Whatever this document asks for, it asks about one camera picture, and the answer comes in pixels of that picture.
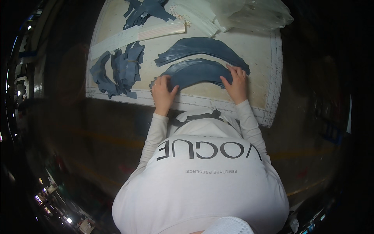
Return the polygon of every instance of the hand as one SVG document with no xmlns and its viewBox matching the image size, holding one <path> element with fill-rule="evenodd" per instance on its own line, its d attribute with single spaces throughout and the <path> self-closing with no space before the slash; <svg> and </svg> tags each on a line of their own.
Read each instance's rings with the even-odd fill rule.
<svg viewBox="0 0 374 234">
<path fill-rule="evenodd" d="M 226 67 L 231 72 L 233 83 L 229 84 L 229 82 L 223 76 L 220 76 L 220 79 L 222 80 L 222 83 L 224 84 L 234 103 L 238 105 L 247 100 L 247 75 L 240 67 L 232 67 L 228 64 L 226 64 Z"/>
<path fill-rule="evenodd" d="M 158 115 L 166 116 L 168 114 L 177 94 L 179 85 L 175 86 L 171 92 L 168 91 L 167 83 L 170 79 L 169 75 L 159 76 L 152 86 L 152 96 L 156 106 L 154 112 Z"/>
</svg>

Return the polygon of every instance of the white long-sleeve shirt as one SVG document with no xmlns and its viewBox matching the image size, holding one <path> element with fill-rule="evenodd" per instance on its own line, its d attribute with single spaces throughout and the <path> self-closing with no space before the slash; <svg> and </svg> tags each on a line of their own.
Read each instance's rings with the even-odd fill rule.
<svg viewBox="0 0 374 234">
<path fill-rule="evenodd" d="M 197 119 L 168 131 L 169 119 L 153 114 L 139 166 L 113 203 L 121 233 L 188 234 L 225 216 L 245 220 L 257 234 L 282 229 L 289 204 L 281 179 L 249 102 L 236 107 L 240 126 L 221 115 L 224 121 Z"/>
</svg>

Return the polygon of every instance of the black strap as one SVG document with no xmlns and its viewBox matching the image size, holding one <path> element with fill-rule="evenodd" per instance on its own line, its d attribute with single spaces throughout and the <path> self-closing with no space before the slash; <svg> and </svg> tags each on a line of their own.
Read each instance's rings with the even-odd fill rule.
<svg viewBox="0 0 374 234">
<path fill-rule="evenodd" d="M 219 116 L 221 116 L 221 112 L 217 109 L 215 109 L 211 114 L 209 113 L 205 113 L 205 114 L 201 114 L 201 115 L 191 115 L 191 116 L 187 116 L 186 120 L 184 122 L 181 122 L 177 119 L 172 119 L 171 120 L 171 124 L 174 125 L 174 126 L 177 126 L 177 130 L 182 127 L 183 125 L 185 125 L 186 123 L 188 122 L 191 122 L 192 120 L 196 120 L 196 119 L 205 119 L 205 118 L 212 118 L 212 119 L 218 119 L 222 122 L 225 122 L 223 119 L 219 118 Z"/>
</svg>

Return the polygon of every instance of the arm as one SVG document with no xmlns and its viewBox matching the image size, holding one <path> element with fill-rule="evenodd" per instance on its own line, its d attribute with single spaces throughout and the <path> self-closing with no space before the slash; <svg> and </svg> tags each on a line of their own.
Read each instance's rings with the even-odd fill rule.
<svg viewBox="0 0 374 234">
<path fill-rule="evenodd" d="M 152 87 L 152 96 L 156 109 L 153 113 L 151 126 L 149 127 L 147 139 L 145 140 L 143 151 L 140 157 L 139 166 L 130 175 L 126 183 L 127 185 L 135 176 L 139 175 L 145 170 L 148 161 L 152 158 L 154 151 L 158 145 L 166 139 L 166 131 L 168 128 L 169 118 L 166 115 L 173 104 L 174 97 L 177 94 L 179 86 L 174 87 L 173 91 L 169 92 L 167 82 L 170 76 L 158 77 Z"/>
<path fill-rule="evenodd" d="M 240 128 L 242 129 L 244 140 L 253 144 L 260 154 L 266 154 L 265 141 L 262 138 L 261 130 L 258 128 L 257 120 L 253 115 L 248 100 L 236 105 L 236 111 L 239 116 Z"/>
<path fill-rule="evenodd" d="M 225 77 L 221 76 L 222 83 L 227 92 L 236 104 L 236 111 L 239 116 L 240 128 L 244 140 L 253 144 L 266 161 L 270 163 L 270 157 L 266 155 L 265 141 L 262 138 L 261 131 L 258 128 L 252 109 L 247 100 L 247 76 L 240 67 L 231 67 L 227 65 L 233 77 L 232 84 L 229 84 Z"/>
</svg>

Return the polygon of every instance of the woman's right hand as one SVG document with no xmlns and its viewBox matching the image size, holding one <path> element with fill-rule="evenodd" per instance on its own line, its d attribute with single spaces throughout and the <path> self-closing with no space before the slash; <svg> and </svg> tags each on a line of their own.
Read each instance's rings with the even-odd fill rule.
<svg viewBox="0 0 374 234">
<path fill-rule="evenodd" d="M 222 83 L 224 84 L 227 92 L 236 105 L 239 105 L 243 101 L 247 100 L 247 75 L 240 67 L 232 67 L 226 64 L 226 67 L 231 72 L 233 77 L 233 83 L 229 84 L 225 77 L 220 76 Z"/>
</svg>

